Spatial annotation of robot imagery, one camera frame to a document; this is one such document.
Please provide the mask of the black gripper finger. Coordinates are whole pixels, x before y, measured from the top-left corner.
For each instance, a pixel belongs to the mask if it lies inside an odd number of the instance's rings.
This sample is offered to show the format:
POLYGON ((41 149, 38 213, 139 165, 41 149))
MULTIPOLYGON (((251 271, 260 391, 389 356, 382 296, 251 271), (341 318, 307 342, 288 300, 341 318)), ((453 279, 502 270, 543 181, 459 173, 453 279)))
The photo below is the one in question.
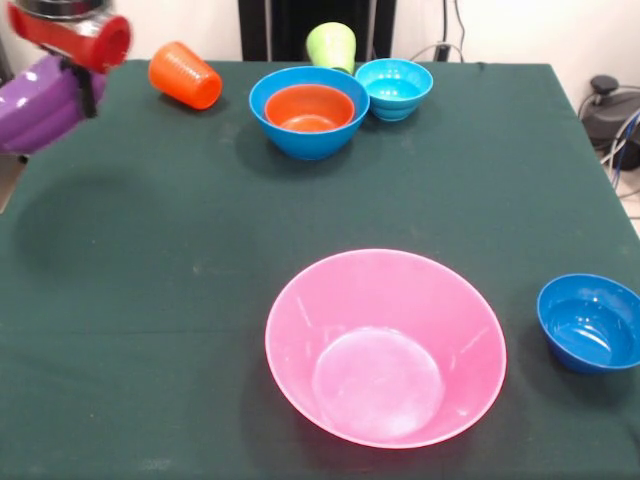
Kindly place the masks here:
POLYGON ((60 70, 69 70, 74 76, 78 87, 78 104, 83 116, 86 119, 95 118, 97 116, 97 103, 91 72, 66 57, 60 60, 60 70))

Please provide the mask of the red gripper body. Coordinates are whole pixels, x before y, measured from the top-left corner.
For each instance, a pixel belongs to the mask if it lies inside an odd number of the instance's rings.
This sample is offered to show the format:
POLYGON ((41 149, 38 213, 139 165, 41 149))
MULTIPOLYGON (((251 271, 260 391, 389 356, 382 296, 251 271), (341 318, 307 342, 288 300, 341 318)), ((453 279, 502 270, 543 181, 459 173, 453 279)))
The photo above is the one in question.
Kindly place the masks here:
POLYGON ((130 49, 130 22, 109 0, 9 1, 8 21, 22 39, 106 74, 130 49))

